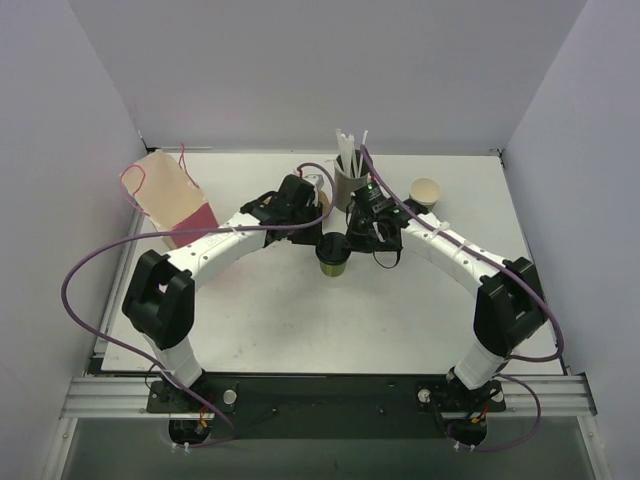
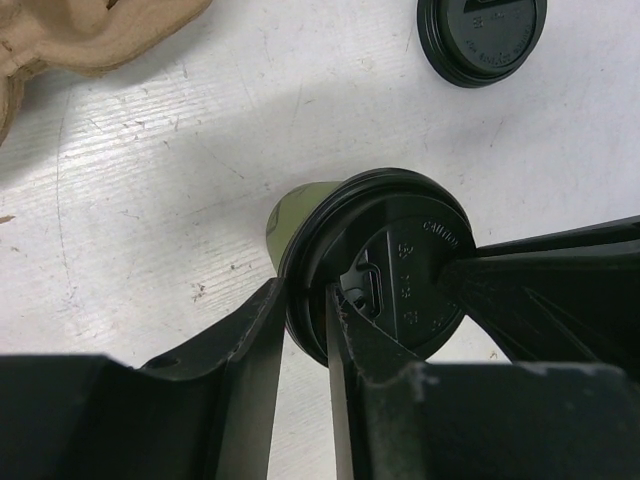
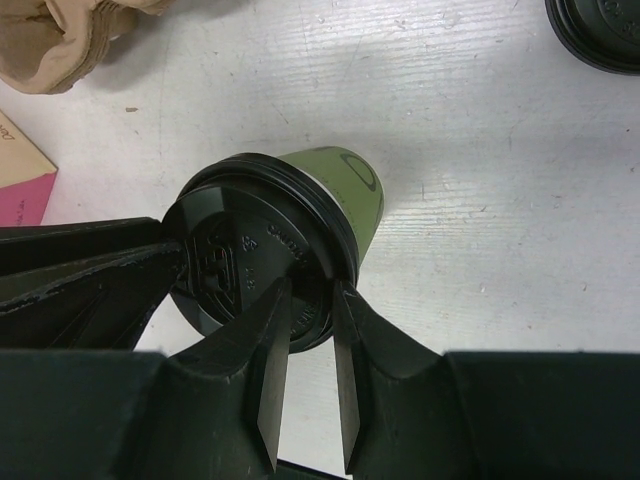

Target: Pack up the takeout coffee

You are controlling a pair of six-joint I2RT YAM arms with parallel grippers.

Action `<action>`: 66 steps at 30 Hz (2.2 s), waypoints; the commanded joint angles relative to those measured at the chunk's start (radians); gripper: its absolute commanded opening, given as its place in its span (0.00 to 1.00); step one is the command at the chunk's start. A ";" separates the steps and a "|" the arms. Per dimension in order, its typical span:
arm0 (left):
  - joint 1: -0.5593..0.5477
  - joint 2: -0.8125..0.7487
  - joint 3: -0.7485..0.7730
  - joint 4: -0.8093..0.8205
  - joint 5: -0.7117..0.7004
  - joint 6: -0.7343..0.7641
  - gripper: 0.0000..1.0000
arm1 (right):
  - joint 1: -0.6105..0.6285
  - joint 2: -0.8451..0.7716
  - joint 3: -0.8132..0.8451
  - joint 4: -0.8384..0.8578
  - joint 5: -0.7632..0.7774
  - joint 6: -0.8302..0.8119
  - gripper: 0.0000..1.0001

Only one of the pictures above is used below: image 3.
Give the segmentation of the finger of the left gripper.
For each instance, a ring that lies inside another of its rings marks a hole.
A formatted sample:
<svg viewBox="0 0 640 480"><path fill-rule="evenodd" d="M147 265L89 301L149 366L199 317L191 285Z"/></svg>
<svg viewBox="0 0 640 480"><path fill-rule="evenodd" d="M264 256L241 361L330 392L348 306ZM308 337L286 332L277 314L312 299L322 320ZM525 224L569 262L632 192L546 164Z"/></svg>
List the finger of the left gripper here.
<svg viewBox="0 0 640 480"><path fill-rule="evenodd" d="M1 346L131 350L185 268L148 217L4 227Z"/></svg>

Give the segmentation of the green paper coffee cup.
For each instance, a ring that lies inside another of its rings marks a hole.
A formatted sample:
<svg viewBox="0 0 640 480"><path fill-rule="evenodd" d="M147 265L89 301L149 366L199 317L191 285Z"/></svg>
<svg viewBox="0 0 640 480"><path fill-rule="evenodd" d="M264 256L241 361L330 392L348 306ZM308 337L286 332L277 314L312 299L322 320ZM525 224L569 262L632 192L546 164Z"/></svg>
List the green paper coffee cup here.
<svg viewBox="0 0 640 480"><path fill-rule="evenodd" d="M313 178L336 201L363 260L384 213L384 190L373 167L355 152L337 146L297 151L278 159Z"/></svg>

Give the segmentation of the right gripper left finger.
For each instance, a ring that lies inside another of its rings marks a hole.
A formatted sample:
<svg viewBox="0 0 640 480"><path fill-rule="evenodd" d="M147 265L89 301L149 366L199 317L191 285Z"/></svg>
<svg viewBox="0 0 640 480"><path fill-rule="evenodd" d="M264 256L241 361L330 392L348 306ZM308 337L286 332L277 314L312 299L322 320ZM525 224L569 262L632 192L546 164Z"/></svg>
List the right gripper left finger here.
<svg viewBox="0 0 640 480"><path fill-rule="evenodd" d="M292 285L167 357L1 356L5 479L264 479L277 467Z"/></svg>

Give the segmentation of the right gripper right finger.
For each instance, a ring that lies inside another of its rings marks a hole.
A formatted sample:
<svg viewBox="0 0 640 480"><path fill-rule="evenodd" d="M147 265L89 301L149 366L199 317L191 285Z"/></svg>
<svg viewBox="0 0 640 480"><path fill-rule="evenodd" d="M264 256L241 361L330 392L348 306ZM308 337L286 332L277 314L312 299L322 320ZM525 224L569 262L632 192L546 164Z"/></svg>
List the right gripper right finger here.
<svg viewBox="0 0 640 480"><path fill-rule="evenodd" d="M438 354L335 285L345 470L356 479L635 479L639 358Z"/></svg>

